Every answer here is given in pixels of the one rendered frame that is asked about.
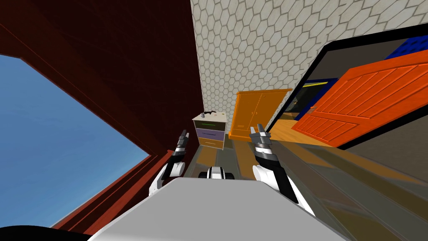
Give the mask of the white nightstand with coloured drawers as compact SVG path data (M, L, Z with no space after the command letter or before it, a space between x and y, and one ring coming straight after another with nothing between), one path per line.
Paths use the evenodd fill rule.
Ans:
M205 111L192 119L199 144L223 150L227 128L225 112Z

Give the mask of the orange cupboard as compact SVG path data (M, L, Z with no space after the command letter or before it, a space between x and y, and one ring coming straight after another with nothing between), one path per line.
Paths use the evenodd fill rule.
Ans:
M285 95L291 89L239 91L232 118L229 139L250 142L250 128L265 128Z

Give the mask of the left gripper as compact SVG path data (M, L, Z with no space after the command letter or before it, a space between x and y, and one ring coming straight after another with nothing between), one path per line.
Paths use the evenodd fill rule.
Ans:
M183 130L178 139L177 147L175 149L176 153L179 153L179 154L185 153L188 137L189 137L189 133L186 134L186 131Z

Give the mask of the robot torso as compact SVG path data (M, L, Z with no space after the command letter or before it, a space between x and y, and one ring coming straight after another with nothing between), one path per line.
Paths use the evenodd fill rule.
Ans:
M259 180L179 177L88 241L350 241Z

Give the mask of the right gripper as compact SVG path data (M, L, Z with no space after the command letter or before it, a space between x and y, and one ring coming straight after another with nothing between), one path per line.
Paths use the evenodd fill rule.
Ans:
M262 124L257 124L258 133L255 133L254 127L250 127L250 138L252 143L257 148L270 149L272 144L271 142L271 134L265 132Z

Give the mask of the orange panelled door leaf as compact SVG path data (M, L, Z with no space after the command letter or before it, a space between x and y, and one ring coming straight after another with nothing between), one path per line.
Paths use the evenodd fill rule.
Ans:
M428 50L351 68L293 130L341 146L428 105Z

